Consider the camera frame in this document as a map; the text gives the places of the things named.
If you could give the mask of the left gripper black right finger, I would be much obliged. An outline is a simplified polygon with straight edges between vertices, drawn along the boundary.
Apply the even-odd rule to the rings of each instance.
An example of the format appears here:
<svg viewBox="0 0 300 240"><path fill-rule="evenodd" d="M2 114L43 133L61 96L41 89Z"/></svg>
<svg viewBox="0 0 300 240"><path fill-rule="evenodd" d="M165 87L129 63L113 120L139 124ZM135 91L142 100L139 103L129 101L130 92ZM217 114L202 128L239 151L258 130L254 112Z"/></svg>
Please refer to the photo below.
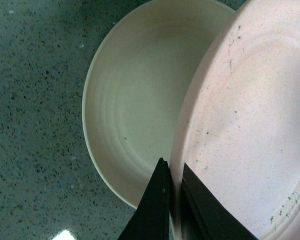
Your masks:
<svg viewBox="0 0 300 240"><path fill-rule="evenodd" d="M181 234L184 240L255 240L185 164L182 175Z"/></svg>

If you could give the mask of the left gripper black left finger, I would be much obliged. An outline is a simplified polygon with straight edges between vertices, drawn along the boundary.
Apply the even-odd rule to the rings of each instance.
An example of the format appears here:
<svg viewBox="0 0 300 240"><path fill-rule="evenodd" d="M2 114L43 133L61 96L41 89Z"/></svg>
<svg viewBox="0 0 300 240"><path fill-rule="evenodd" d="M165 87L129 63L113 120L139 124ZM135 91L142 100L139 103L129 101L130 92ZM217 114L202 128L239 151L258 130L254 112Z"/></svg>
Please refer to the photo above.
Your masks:
<svg viewBox="0 0 300 240"><path fill-rule="evenodd" d="M170 231L171 175L162 157L140 203L118 237L120 240L168 240Z"/></svg>

